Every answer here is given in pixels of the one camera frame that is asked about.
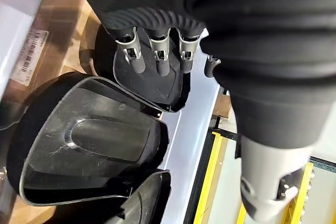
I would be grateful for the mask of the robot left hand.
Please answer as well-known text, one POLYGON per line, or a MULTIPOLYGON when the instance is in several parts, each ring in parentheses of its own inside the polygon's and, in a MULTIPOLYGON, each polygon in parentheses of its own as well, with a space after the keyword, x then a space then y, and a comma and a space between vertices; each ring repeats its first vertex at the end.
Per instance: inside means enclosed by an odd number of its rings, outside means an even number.
POLYGON ((177 28, 219 59, 241 159, 241 197, 264 222, 298 193, 303 169, 335 101, 335 0, 87 0, 114 38, 177 28))

